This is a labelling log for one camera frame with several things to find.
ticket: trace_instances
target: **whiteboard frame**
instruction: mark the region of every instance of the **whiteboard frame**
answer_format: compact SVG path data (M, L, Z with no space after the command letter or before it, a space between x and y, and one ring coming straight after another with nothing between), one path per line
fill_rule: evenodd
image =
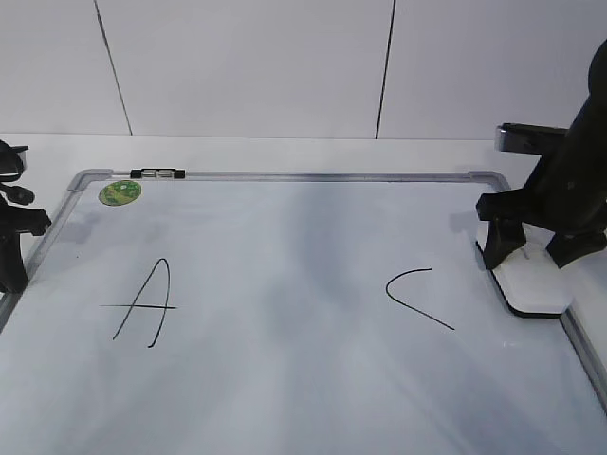
M30 254L24 260L26 272L30 278L52 247L59 232L72 210L78 204L80 196L91 182L104 180L130 179L131 173L111 169L89 169L77 173L67 187L62 204L52 216L54 220L46 235L38 240ZM140 180L166 179L143 177ZM175 181L248 181L248 182L445 182L445 183L486 183L495 191L508 191L510 187L500 173L492 171L471 171L468 173L203 173L186 172L185 179ZM499 299L504 296L495 277L492 282ZM5 294L0 300L0 335L7 324L12 310L22 294ZM607 414L607 370L594 349L590 338L580 323L575 308L570 306L560 317L561 326L586 371L598 401Z

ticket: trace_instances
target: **black marker drawing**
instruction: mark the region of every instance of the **black marker drawing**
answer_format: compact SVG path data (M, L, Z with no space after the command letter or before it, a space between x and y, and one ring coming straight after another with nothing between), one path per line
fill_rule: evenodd
M399 275L396 275L394 278L392 278L391 280L388 281L388 283L386 284L386 294L388 294L388 297L392 300L394 300L397 303L400 303L403 306L406 306L407 308L409 308L410 310L414 310L416 313L419 313L422 316L425 316L426 318L430 318L432 319L434 322L438 322L439 324L447 327L448 329L451 330L455 330L453 327L451 327L450 325L448 325L447 323L443 322L442 320L435 318L434 316L429 315L428 313L424 313L421 310L418 310L417 308L408 305L407 303L405 303L404 301L401 301L399 299L397 299L395 296L393 296L392 294L390 294L390 284L392 284L393 282L395 282L396 280L398 280L401 277L404 277L405 275L409 275L411 273L416 273L416 272L429 272L431 271L431 268L417 268L415 270L409 270L407 272L403 272Z
M139 296L141 295L141 292L143 292L143 289L145 289L145 286L148 284L148 282L150 281L150 279L154 275L154 272L156 272L156 269L158 268L158 266L160 265L160 263L164 263L166 265L166 267L167 267L167 295L166 295L166 298L164 299L164 305L163 306L137 305L137 300L138 300ZM135 296L135 298L133 299L133 301L131 302L130 305L102 305L102 306L128 306L129 307L128 311L126 312L126 315L124 316L124 319L122 320L122 323L120 324L120 327L118 328L118 330L116 331L116 333L114 334L114 336L112 337L112 339L116 339L116 337L120 334L120 331L122 330L122 327L124 327L124 324L126 323L126 320L129 319L129 316L131 316L131 312L133 311L133 308L135 308L135 307L138 307L138 308L160 308L160 309L163 310L162 311L162 319L160 320L160 323L158 325L158 330L156 331L156 336L154 337L154 341L152 341L152 344L150 344L148 346L148 348L153 348L156 345L156 342L158 341L158 337L160 336L160 330L162 330L162 324L164 323L164 318L167 315L167 310L174 310L174 309L176 309L176 306L169 306L169 293L170 292L171 292L171 269L169 268L169 262L166 259L164 259L164 258L160 258L154 264L154 267L152 268L152 271L148 275L148 278L145 279L145 282L143 283L143 286L139 289L139 292L137 292L137 295Z

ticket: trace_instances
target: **table surface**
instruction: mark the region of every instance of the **table surface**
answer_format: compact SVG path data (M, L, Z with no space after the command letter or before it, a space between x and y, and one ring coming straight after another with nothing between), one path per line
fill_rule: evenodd
M494 171L520 187L534 155L496 152L487 140L250 139L177 136L2 135L28 145L20 184L36 193L34 207L51 215L73 176L83 169L169 167L205 172L453 173ZM33 239L22 236L24 252ZM594 258L601 260L600 255ZM571 265L577 315L607 365L607 305L601 278Z

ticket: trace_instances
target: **green sticker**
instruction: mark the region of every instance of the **green sticker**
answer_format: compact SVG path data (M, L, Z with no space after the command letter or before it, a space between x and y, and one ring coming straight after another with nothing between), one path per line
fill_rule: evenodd
M141 185L131 180L110 183L99 193L99 200L106 206L130 204L141 195Z

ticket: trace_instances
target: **white wall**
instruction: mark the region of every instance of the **white wall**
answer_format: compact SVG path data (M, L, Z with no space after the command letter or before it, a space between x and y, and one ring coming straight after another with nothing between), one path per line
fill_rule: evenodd
M2 0L0 132L128 134L92 0Z
M136 135L374 137L393 0L99 0ZM568 126L605 0L396 0L379 137ZM0 133L128 134L93 0L4 0Z
M606 38L605 0L398 0L379 136L566 128Z
M134 134L374 137L391 0L100 0Z

